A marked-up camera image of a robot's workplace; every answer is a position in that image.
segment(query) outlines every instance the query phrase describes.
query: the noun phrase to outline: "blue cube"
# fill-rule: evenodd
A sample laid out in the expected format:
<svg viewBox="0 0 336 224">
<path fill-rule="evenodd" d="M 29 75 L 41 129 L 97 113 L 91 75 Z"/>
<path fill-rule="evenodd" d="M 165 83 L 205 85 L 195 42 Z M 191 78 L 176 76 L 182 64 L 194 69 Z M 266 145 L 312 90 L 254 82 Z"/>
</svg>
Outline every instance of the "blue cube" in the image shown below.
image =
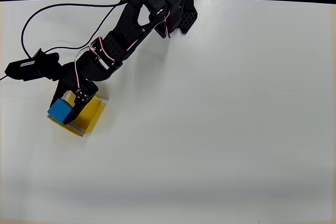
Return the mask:
<svg viewBox="0 0 336 224">
<path fill-rule="evenodd" d="M 57 101 L 48 110 L 48 113 L 56 122 L 64 123 L 71 110 L 72 106 L 67 101 L 57 99 Z"/>
</svg>

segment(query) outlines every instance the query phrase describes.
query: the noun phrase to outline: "white table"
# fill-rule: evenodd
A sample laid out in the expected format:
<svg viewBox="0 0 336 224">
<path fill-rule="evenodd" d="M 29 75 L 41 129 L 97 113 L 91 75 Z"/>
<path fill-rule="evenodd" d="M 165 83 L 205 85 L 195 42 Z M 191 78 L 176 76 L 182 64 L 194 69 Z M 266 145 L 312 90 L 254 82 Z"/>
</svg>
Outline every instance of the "white table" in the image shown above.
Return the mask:
<svg viewBox="0 0 336 224">
<path fill-rule="evenodd" d="M 116 3 L 118 0 L 73 0 Z M 1 70 L 60 1 L 0 3 Z M 271 223 L 332 218 L 329 5 L 196 0 L 183 36 L 152 33 L 112 77 L 88 138 L 46 118 L 56 82 L 0 84 L 3 218 L 57 223 Z M 116 8 L 100 29 L 115 26 Z M 25 43 L 85 42 L 108 9 L 58 7 Z M 143 10 L 140 24 L 148 21 Z M 59 50 L 61 63 L 76 51 Z"/>
</svg>

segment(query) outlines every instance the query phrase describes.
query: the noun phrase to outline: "black cable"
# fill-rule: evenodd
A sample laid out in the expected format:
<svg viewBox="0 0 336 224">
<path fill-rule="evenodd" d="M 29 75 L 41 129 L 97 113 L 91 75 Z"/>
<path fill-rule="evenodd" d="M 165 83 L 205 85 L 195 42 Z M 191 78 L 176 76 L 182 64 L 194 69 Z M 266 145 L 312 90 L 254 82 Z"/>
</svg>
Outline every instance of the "black cable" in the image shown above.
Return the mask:
<svg viewBox="0 0 336 224">
<path fill-rule="evenodd" d="M 0 78 L 0 81 L 2 81 L 3 79 L 5 79 L 8 75 L 5 75 L 3 77 Z"/>
<path fill-rule="evenodd" d="M 31 56 L 29 55 L 29 53 L 27 52 L 26 50 L 26 47 L 24 45 L 24 42 L 23 42 L 23 36 L 24 36 L 24 33 L 25 33 L 25 30 L 27 28 L 27 25 L 28 23 L 32 20 L 32 18 L 34 18 L 37 14 L 39 14 L 40 12 L 44 11 L 44 10 L 47 10 L 47 9 L 50 9 L 50 8 L 53 8 L 53 7 L 57 7 L 57 6 L 84 6 L 84 7 L 113 7 L 108 14 L 111 13 L 111 11 L 114 9 L 114 7 L 116 6 L 120 6 L 120 5 L 123 5 L 127 3 L 127 0 L 121 0 L 119 3 L 117 4 L 111 4 L 111 5 L 94 5 L 94 4 L 74 4 L 74 3 L 62 3 L 62 4 L 55 4 L 55 5 L 49 5 L 49 6 L 46 6 L 46 7 L 43 7 L 41 8 L 40 10 L 36 11 L 34 14 L 32 14 L 30 16 L 30 18 L 27 20 L 27 22 L 25 23 L 25 25 L 23 26 L 23 29 L 22 29 L 22 32 L 21 32 L 21 45 L 22 45 L 22 48 L 23 48 L 23 51 L 25 52 L 25 54 L 28 56 L 28 58 L 31 58 Z"/>
<path fill-rule="evenodd" d="M 94 31 L 94 33 L 91 35 L 91 37 L 89 38 L 88 42 L 86 42 L 84 45 L 80 46 L 80 47 L 52 47 L 50 49 L 48 49 L 47 51 L 45 51 L 45 53 L 50 52 L 52 50 L 55 49 L 70 49 L 70 50 L 77 50 L 77 49 L 82 49 L 83 47 L 85 47 L 88 43 L 90 43 L 90 41 L 92 40 L 92 38 L 94 37 L 94 35 L 98 32 L 99 28 L 102 26 L 102 24 L 104 23 L 104 21 L 107 19 L 107 17 L 110 15 L 110 13 L 113 11 L 113 9 L 115 9 L 116 6 L 112 7 L 112 9 L 110 9 L 110 11 L 106 14 L 106 16 L 104 17 L 104 19 L 101 21 L 101 23 L 99 24 L 99 26 L 97 27 L 96 31 Z"/>
</svg>

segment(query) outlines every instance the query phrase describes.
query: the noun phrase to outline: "robotic arm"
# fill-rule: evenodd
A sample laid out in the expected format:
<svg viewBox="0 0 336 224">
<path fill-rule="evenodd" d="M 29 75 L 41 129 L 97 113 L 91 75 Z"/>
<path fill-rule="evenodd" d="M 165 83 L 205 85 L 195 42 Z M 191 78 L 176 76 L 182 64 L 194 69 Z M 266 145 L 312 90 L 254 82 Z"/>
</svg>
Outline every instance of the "robotic arm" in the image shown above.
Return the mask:
<svg viewBox="0 0 336 224">
<path fill-rule="evenodd" d="M 140 26 L 141 7 L 149 10 L 149 23 Z M 46 77 L 58 85 L 50 107 L 67 91 L 76 95 L 75 105 L 63 124 L 73 121 L 98 91 L 94 81 L 103 81 L 118 70 L 123 61 L 136 50 L 145 37 L 155 30 L 162 38 L 177 28 L 186 34 L 197 19 L 194 0 L 129 0 L 116 27 L 103 39 L 96 38 L 74 62 L 58 62 L 59 54 L 46 54 L 42 50 L 30 59 L 12 62 L 5 73 L 16 80 L 34 80 Z"/>
</svg>

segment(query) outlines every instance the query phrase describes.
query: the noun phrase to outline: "yellow box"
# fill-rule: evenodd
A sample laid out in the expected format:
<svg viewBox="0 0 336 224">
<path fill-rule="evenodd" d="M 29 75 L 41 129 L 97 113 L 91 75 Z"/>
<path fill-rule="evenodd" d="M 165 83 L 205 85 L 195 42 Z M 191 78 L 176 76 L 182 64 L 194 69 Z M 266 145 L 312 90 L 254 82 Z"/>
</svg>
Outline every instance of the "yellow box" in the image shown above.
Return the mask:
<svg viewBox="0 0 336 224">
<path fill-rule="evenodd" d="M 68 91 L 63 97 L 65 97 L 64 100 L 66 100 L 71 106 L 75 105 L 74 100 L 76 96 L 71 91 Z M 107 99 L 96 94 L 80 112 L 79 116 L 71 123 L 64 125 L 53 120 L 50 115 L 48 115 L 48 118 L 63 128 L 66 128 L 73 134 L 84 137 L 90 135 L 106 104 Z"/>
</svg>

